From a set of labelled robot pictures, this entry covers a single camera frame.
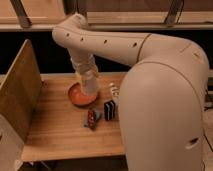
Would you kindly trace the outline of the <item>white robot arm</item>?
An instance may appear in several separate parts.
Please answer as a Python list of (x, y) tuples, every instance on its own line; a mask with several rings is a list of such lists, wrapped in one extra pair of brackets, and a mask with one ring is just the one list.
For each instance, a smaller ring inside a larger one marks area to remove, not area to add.
[(209, 63), (195, 42), (152, 33), (96, 32), (74, 14), (52, 31), (80, 75), (98, 92), (95, 56), (129, 65), (118, 114), (129, 171), (202, 171), (202, 114)]

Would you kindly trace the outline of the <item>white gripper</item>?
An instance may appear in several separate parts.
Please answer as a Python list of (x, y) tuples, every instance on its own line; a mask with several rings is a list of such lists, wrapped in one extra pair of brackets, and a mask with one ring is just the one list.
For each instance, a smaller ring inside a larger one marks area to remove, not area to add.
[(98, 67), (91, 53), (71, 50), (70, 60), (78, 79), (82, 79), (88, 72), (91, 72), (95, 77), (98, 76)]

